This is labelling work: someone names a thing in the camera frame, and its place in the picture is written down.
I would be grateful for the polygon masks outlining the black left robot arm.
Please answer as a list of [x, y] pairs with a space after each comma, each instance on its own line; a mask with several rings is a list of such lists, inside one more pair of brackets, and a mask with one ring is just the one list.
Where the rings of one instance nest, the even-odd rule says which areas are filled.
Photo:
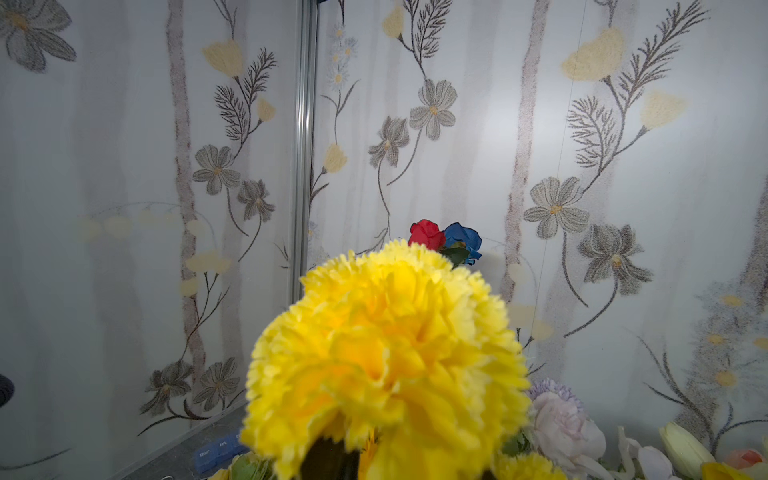
[[0, 407], [5, 406], [15, 394], [14, 382], [4, 375], [0, 375]]

